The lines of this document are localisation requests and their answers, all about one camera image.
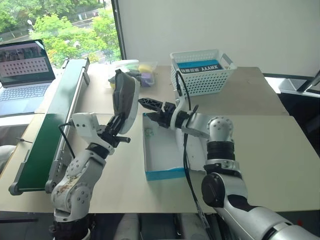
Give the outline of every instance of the window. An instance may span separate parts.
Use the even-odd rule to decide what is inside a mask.
[[[51,65],[121,60],[111,0],[1,0],[0,44],[42,39]]]

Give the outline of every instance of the white wall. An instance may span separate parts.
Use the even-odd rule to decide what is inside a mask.
[[[171,52],[221,49],[237,66],[314,76],[320,0],[119,0],[128,59],[170,65]]]

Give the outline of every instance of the laptop screen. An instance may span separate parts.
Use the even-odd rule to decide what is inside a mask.
[[[41,40],[0,45],[0,82],[4,87],[52,82],[54,79]]]

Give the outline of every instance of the cable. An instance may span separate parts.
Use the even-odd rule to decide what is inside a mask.
[[[179,93],[178,88],[179,88],[179,89],[180,89],[180,91],[181,91],[181,87],[180,87],[180,84],[179,84],[178,75],[180,76],[180,79],[181,79],[181,81],[182,81],[182,84],[183,84],[183,87],[184,87],[184,90],[185,90],[186,96],[187,96],[187,98],[188,98],[189,111],[191,111],[191,100],[190,100],[189,92],[188,92],[188,89],[187,89],[187,86],[186,86],[185,80],[184,80],[184,78],[182,77],[181,72],[180,72],[179,70],[177,70],[177,71],[175,72],[175,83],[176,83],[176,89],[177,89],[178,93]]]
[[[75,158],[75,157],[76,157],[76,156],[75,156],[75,153],[74,153],[74,151],[72,150],[72,147],[71,147],[71,145],[70,145],[70,143],[69,143],[69,141],[68,141],[68,139],[67,139],[67,136],[66,136],[65,133],[64,133],[64,130],[62,129],[62,127],[64,127],[64,126],[72,126],[72,123],[67,122],[67,123],[60,124],[60,125],[58,126],[58,128],[59,128],[59,130],[60,130],[60,133],[61,133],[61,135],[62,135],[62,137],[63,137],[66,145],[68,146],[68,148],[69,148],[69,150],[70,150],[70,153],[71,153],[72,157]]]
[[[176,88],[177,89],[181,89],[181,87],[179,85],[178,76],[180,76],[180,79],[182,81],[186,96],[188,98],[189,111],[191,111],[191,100],[190,100],[190,96],[189,96],[189,92],[188,92],[185,80],[182,77],[180,71],[177,70],[175,72]],[[195,113],[197,109],[198,109],[198,106],[195,106],[195,108],[193,109],[193,113]],[[199,215],[200,220],[201,220],[201,222],[203,224],[203,227],[205,228],[205,231],[206,231],[209,239],[210,240],[214,240],[214,237],[210,232],[210,226],[208,224],[208,221],[207,221],[207,219],[206,219],[206,217],[205,217],[205,215],[204,215],[204,213],[203,213],[203,211],[202,211],[202,209],[201,209],[201,207],[199,205],[199,202],[198,202],[194,187],[192,186],[192,182],[191,182],[191,178],[190,178],[190,174],[189,174],[188,160],[187,160],[187,142],[188,142],[188,134],[185,133],[183,135],[183,169],[184,169],[185,178],[186,178],[186,181],[188,182],[188,185],[189,185],[189,188],[190,188],[190,191],[191,191],[195,206],[197,208],[198,215]]]
[[[24,140],[24,139],[23,139],[23,138],[21,138],[21,137],[16,137],[16,139],[18,139],[20,142],[26,142],[26,143],[33,144],[33,142],[32,142],[32,141]]]

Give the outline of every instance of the yellow object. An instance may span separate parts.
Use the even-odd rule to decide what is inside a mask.
[[[152,74],[153,68],[150,65],[147,64],[140,64],[138,67],[138,70],[140,73],[150,73]]]

